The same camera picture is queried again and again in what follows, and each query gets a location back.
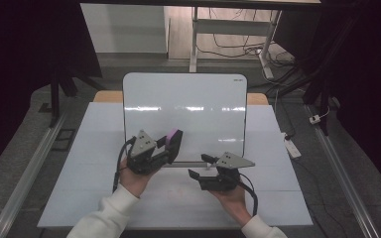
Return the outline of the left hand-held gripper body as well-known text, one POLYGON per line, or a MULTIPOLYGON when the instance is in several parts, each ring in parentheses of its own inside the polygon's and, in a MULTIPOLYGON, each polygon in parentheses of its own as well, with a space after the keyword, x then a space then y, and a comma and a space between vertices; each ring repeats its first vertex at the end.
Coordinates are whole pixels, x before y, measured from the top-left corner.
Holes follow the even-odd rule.
POLYGON ((161 153, 153 155, 157 140, 152 139, 144 130, 134 137, 132 148, 128 152, 127 166, 136 175, 148 175, 163 165, 161 153))

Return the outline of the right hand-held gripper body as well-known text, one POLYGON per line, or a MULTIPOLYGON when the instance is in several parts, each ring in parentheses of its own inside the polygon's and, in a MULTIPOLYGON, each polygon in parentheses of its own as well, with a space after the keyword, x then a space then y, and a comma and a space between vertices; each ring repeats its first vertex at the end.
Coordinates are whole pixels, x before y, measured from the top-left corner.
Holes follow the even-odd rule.
POLYGON ((254 167, 255 163, 240 156, 225 152, 217 157, 215 164, 217 175, 214 177, 199 176, 199 185, 202 190, 229 191, 237 187, 240 181, 239 169, 254 167))

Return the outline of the black and pink eraser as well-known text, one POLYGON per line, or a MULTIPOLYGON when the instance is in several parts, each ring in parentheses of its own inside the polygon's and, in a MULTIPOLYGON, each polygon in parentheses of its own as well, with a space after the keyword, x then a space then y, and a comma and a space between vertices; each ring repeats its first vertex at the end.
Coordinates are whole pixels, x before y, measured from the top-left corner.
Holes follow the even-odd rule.
POLYGON ((183 137, 183 131, 179 129, 173 129, 167 135, 167 143, 165 145, 165 150, 178 150, 180 151, 181 142, 183 137))

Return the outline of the white whiteboard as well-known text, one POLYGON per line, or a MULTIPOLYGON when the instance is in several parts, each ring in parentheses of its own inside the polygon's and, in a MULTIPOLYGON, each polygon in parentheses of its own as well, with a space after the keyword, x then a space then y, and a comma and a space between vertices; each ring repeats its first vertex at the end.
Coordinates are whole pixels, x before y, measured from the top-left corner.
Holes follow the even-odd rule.
POLYGON ((244 154, 247 79, 242 74, 131 72, 123 79, 125 136, 183 132, 175 162, 244 154))

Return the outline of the person's left hand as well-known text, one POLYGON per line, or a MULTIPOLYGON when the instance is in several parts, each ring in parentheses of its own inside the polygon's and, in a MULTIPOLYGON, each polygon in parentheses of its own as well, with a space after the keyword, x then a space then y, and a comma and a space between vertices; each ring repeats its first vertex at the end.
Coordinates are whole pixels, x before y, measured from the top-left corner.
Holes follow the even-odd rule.
POLYGON ((152 176, 158 172, 155 170, 148 175, 136 175, 128 168, 126 158, 121 161, 119 168, 119 183, 137 198, 144 192, 152 176))

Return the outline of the white table cover sheet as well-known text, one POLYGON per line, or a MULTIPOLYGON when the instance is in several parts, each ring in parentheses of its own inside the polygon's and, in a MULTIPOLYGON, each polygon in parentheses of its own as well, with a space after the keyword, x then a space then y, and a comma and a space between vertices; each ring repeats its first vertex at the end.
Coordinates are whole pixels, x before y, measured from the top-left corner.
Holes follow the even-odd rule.
MULTIPOLYGON (((124 143, 123 106, 90 103, 58 181, 38 222, 41 228, 70 228, 94 211, 112 192, 124 143)), ((271 107, 247 111, 244 149, 254 167, 243 174, 253 182, 256 199, 247 206, 269 225, 309 225, 312 220, 271 107)), ((163 168, 150 180, 132 210, 130 230, 233 229, 235 222, 185 168, 163 168)))

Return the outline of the white power strip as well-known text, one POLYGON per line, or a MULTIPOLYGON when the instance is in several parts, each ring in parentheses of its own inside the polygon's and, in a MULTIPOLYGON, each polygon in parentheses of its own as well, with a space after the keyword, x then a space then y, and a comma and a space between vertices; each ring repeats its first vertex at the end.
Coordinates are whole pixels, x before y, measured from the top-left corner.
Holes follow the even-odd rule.
POLYGON ((287 133, 283 133, 283 142, 292 159, 299 158, 302 155, 287 133))

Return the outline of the black metal stand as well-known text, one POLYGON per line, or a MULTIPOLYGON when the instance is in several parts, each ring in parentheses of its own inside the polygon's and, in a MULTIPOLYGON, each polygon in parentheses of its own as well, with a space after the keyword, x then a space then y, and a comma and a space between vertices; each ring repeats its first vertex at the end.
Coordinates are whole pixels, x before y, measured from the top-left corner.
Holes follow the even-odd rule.
POLYGON ((50 128, 54 128, 60 120, 60 89, 67 97, 76 97, 78 89, 74 83, 74 79, 78 78, 85 84, 97 90, 105 90, 105 87, 90 76, 80 72, 73 67, 61 66, 56 64, 51 75, 51 113, 52 119, 50 128))

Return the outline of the white cabinet panel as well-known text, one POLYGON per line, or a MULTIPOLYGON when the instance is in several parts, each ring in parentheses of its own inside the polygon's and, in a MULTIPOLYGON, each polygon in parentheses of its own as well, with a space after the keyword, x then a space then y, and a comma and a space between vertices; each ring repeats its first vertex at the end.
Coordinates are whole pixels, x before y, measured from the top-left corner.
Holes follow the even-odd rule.
POLYGON ((160 6, 80 4, 98 53, 165 54, 167 18, 160 6))

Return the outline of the dark curtain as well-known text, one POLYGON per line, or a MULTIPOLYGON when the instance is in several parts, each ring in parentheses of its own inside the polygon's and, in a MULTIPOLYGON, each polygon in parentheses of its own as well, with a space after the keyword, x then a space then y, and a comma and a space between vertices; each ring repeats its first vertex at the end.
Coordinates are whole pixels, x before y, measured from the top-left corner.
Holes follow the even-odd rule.
POLYGON ((0 156, 57 71, 102 75, 80 0, 0 0, 0 156))
MULTIPOLYGON (((275 41, 308 74, 318 70, 347 15, 284 11, 275 41)), ((326 90, 340 107, 337 118, 381 173, 381 0, 369 0, 344 39, 328 71, 305 95, 314 102, 326 90)))

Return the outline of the black floor frame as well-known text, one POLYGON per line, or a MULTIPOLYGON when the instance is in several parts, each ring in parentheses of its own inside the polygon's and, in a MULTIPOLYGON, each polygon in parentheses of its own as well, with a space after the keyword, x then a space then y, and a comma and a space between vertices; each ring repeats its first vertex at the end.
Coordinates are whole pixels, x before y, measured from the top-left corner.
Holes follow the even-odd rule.
POLYGON ((55 138, 52 151, 68 152, 76 134, 75 129, 60 129, 55 138))

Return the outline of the aluminium floor rail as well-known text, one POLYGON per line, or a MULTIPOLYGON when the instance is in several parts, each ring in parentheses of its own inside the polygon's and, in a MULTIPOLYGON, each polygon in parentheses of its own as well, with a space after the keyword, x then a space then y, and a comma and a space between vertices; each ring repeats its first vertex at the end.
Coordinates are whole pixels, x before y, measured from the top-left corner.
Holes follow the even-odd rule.
POLYGON ((341 157, 339 156, 332 140, 329 136, 324 134, 319 125, 312 125, 309 123, 309 126, 314 129, 317 135, 317 139, 320 142, 327 159, 329 160, 330 166, 341 186, 350 208, 352 209, 353 215, 356 218, 363 236, 365 238, 381 238, 377 226, 375 225, 353 182, 351 181, 351 178, 342 163, 341 157))
POLYGON ((52 144, 55 141, 67 117, 67 114, 68 109, 66 108, 56 120, 54 126, 46 131, 39 146, 33 154, 33 157, 30 159, 8 201, 0 212, 0 238, 6 238, 8 235, 34 181, 38 176, 45 158, 51 150, 52 144))

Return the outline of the white desk frame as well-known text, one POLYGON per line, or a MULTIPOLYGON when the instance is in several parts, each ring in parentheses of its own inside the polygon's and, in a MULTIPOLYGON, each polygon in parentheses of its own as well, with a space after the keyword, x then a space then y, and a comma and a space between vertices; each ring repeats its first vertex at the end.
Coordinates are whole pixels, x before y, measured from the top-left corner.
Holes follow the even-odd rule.
POLYGON ((229 36, 247 36, 264 37, 265 42, 260 48, 255 50, 255 56, 258 58, 262 72, 266 79, 273 79, 274 75, 267 61, 269 47, 273 41, 280 19, 279 10, 271 10, 270 18, 266 21, 246 21, 246 20, 225 20, 225 19, 206 19, 198 16, 198 8, 192 7, 191 14, 191 48, 190 48, 190 72, 196 72, 197 66, 197 36, 199 34, 209 35, 229 35, 229 36))

